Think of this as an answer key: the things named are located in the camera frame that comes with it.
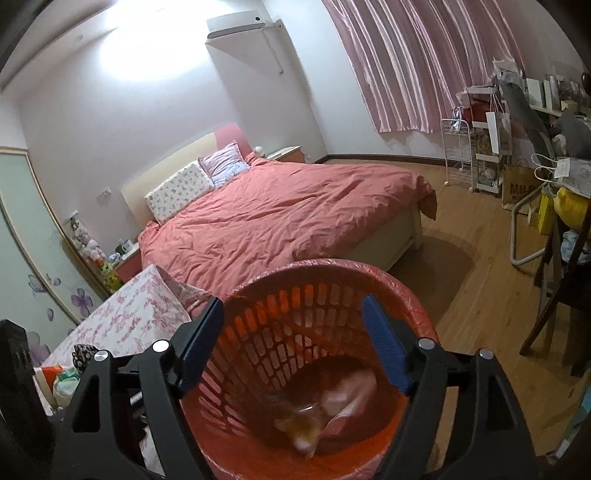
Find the left red nightstand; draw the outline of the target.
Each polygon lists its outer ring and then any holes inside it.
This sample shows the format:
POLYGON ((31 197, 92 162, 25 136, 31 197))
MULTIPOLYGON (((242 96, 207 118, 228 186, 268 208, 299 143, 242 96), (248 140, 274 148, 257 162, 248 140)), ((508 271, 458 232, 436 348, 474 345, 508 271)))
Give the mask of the left red nightstand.
POLYGON ((124 283, 131 280, 142 270, 141 253, 138 243, 135 243, 131 250, 121 257, 114 270, 124 283))

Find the dark wooden chair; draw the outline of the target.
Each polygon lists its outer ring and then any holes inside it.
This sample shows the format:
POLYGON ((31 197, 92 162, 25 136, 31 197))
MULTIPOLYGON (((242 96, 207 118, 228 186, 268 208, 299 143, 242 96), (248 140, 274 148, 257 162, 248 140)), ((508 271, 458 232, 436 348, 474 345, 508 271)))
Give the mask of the dark wooden chair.
POLYGON ((534 276, 540 289, 540 302, 532 330, 520 348, 520 354, 530 354, 532 345, 556 317, 557 307, 570 308, 571 326, 575 339, 567 342, 565 356, 571 357, 571 375, 582 377, 590 367, 590 263, 571 267, 562 258, 561 246, 567 233, 566 224, 557 217, 534 276))

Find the hanging plush toys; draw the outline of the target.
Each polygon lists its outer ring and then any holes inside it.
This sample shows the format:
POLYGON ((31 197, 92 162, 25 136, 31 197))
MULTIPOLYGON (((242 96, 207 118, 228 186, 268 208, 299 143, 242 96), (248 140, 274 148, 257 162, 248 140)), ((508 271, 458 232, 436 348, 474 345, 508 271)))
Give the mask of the hanging plush toys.
POLYGON ((117 291, 122 286, 121 280, 102 248, 79 220, 77 211, 71 214, 68 222, 71 230, 70 239, 78 254, 100 278, 109 293, 117 291))

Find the floral tablecloth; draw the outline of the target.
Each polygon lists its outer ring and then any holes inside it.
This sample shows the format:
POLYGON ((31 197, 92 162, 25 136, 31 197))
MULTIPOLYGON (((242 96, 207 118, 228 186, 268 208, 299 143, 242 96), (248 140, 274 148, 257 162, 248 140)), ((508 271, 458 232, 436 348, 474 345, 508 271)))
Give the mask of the floral tablecloth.
POLYGON ((141 353, 157 340, 170 339, 209 299, 211 292, 180 282, 163 268, 151 265, 78 325, 42 365, 71 366, 76 344, 108 350, 115 357, 141 353))

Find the trash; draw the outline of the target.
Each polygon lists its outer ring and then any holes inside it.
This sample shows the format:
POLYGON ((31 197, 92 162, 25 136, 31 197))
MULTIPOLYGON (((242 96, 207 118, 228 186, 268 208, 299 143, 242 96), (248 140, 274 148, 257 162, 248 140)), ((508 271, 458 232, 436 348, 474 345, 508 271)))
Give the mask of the trash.
POLYGON ((287 435, 295 450, 311 458, 322 440, 338 437, 349 422, 365 413, 377 388, 372 371, 358 370, 311 402, 297 403, 286 394, 273 393, 269 400, 273 426, 287 435))

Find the sliding wardrobe with flowers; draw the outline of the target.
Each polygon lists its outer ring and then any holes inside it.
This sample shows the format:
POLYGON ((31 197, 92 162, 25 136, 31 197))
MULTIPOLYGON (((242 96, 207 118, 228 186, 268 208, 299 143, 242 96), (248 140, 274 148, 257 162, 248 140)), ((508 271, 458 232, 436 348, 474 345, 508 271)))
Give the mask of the sliding wardrobe with flowers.
POLYGON ((38 366, 104 300, 41 192, 26 151, 2 148, 1 310, 26 331, 38 366))

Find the white air conditioner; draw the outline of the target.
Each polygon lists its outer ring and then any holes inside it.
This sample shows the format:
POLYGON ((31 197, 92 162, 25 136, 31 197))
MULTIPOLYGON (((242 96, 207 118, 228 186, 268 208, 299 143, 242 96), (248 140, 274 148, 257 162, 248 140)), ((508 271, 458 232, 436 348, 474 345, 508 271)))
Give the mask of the white air conditioner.
POLYGON ((214 17, 207 20, 208 40, 262 30, 266 27, 266 21, 256 11, 241 11, 214 17))

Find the red plastic laundry basket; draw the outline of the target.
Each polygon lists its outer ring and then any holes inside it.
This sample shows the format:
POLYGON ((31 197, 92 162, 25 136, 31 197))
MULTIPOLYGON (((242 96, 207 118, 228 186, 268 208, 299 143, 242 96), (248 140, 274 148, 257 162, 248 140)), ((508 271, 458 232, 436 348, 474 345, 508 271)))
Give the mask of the red plastic laundry basket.
POLYGON ((263 274, 224 298, 224 326, 184 415, 217 479, 369 479, 407 401, 384 376, 363 324, 374 296, 420 337, 427 312, 403 283, 345 260, 301 261, 263 274), (342 377, 370 369, 377 391, 360 418, 307 457, 273 425, 270 397, 312 402, 342 377))

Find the floral white pillow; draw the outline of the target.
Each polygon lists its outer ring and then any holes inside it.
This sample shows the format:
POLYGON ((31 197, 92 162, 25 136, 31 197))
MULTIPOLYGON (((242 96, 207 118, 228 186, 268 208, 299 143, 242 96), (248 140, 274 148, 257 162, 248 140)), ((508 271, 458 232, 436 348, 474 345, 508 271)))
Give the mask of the floral white pillow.
POLYGON ((148 192, 144 200, 155 221, 163 225, 211 190, 214 190, 211 177, 194 161, 148 192))

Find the striped pink pillow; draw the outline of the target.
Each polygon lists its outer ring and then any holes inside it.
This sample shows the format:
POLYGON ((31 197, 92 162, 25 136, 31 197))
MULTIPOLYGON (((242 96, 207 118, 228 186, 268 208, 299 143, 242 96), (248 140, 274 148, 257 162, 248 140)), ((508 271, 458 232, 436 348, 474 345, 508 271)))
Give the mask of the striped pink pillow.
POLYGON ((232 141, 211 155, 200 157, 198 162, 211 178, 215 188, 222 187, 239 174, 249 170, 249 164, 243 159, 236 141, 232 141))

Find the light green sock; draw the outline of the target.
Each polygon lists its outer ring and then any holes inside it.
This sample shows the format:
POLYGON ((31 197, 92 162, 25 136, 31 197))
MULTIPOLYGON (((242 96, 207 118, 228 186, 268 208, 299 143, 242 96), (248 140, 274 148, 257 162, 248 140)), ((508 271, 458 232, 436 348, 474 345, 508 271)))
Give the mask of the light green sock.
POLYGON ((81 375, 75 367, 67 367, 55 378, 53 397, 59 408, 67 408, 80 383, 81 375))

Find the black floral cloth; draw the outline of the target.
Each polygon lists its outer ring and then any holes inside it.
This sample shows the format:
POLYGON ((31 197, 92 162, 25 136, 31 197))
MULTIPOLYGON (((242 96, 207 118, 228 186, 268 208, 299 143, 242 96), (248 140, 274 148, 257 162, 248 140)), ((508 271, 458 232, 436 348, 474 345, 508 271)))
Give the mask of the black floral cloth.
POLYGON ((88 344, 75 344, 72 351, 73 367, 80 375, 83 375, 89 363, 94 359, 98 348, 88 344))

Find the pink striped curtain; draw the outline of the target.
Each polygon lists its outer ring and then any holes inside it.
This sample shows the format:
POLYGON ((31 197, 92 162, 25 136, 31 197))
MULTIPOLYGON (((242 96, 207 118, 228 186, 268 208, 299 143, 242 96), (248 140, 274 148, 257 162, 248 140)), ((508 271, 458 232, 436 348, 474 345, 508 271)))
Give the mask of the pink striped curtain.
POLYGON ((496 1, 326 1, 376 131, 435 133, 497 60, 523 63, 496 1))

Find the white storage cart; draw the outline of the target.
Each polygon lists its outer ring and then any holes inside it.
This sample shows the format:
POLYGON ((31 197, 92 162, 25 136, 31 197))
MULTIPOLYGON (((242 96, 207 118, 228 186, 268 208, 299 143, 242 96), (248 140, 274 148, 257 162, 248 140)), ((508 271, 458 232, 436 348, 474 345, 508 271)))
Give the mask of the white storage cart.
POLYGON ((498 86, 466 89, 473 148, 475 189, 499 197, 504 165, 513 155, 507 102, 498 86))

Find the pink bed duvet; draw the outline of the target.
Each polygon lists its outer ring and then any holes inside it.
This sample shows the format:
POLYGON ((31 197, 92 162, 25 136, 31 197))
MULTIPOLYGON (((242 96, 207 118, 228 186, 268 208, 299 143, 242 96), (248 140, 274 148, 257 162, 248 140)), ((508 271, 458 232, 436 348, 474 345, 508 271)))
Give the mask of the pink bed duvet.
POLYGON ((435 189, 392 163, 301 164, 257 159, 245 173, 139 236, 142 265, 228 294, 291 263, 348 259, 389 270, 437 216, 435 189))

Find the brown paper bag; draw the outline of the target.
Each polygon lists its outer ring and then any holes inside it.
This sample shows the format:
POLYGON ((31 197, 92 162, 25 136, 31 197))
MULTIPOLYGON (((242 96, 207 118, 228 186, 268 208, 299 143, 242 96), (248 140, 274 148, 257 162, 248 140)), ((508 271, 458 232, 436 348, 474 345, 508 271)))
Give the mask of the brown paper bag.
POLYGON ((502 204, 514 205, 541 184, 534 170, 526 166, 506 165, 503 173, 502 204))

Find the cream pink headboard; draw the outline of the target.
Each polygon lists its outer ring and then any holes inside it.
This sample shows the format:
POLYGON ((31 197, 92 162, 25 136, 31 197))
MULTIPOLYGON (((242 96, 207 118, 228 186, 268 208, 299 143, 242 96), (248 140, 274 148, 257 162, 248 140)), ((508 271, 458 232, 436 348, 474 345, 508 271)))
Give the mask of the cream pink headboard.
POLYGON ((144 199, 147 193, 186 165, 221 150, 232 141, 238 143, 243 157, 252 153, 252 147, 243 135, 242 129, 236 123, 232 123, 187 144, 127 182, 122 187, 121 194, 139 228, 143 229, 153 219, 144 199))

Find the right bedside nightstand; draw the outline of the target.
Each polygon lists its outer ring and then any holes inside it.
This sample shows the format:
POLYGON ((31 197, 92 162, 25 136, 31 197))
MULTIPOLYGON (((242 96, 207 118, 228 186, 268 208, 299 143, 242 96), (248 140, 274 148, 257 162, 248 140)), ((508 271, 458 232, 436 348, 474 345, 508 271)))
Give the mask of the right bedside nightstand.
POLYGON ((304 163, 305 155, 301 146, 287 146, 266 155, 270 161, 304 163))

